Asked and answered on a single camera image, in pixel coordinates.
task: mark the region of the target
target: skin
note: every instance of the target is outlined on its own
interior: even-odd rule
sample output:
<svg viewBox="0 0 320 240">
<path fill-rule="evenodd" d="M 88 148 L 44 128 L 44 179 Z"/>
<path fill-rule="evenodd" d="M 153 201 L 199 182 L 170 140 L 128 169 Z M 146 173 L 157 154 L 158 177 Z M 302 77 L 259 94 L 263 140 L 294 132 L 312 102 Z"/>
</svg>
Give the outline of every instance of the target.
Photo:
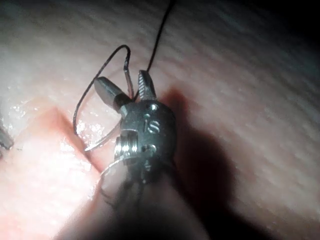
<svg viewBox="0 0 320 240">
<path fill-rule="evenodd" d="M 119 116 L 92 89 L 78 138 L 73 111 L 121 44 L 132 50 L 137 89 L 166 4 L 1 3 L 0 110 L 15 145 L 0 160 L 0 239 L 52 239 L 95 199 L 115 140 L 83 149 Z M 320 235 L 320 58 L 285 29 L 271 13 L 231 3 L 179 3 L 150 74 L 176 114 L 175 162 L 205 225 L 223 209 L 225 224 L 235 215 L 269 237 L 312 240 Z M 102 74 L 125 91 L 124 57 Z"/>
</svg>

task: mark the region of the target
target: pink skin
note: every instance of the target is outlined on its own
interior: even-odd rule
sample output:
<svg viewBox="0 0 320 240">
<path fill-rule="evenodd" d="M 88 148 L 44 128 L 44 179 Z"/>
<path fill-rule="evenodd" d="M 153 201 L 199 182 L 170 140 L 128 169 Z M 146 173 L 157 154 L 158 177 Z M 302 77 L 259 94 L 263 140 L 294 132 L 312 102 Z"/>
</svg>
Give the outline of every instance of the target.
<svg viewBox="0 0 320 240">
<path fill-rule="evenodd" d="M 137 89 L 165 7 L 1 4 L 1 118 L 15 146 L 0 161 L 0 239 L 51 239 L 93 199 L 114 139 L 83 149 L 119 116 L 90 91 L 78 116 L 81 140 L 73 111 L 121 44 L 131 47 Z M 272 236 L 317 239 L 319 56 L 298 37 L 268 33 L 273 18 L 239 8 L 180 4 L 165 27 L 150 73 L 177 115 L 181 178 L 200 212 L 223 202 Z M 127 90 L 124 56 L 103 75 Z"/>
</svg>

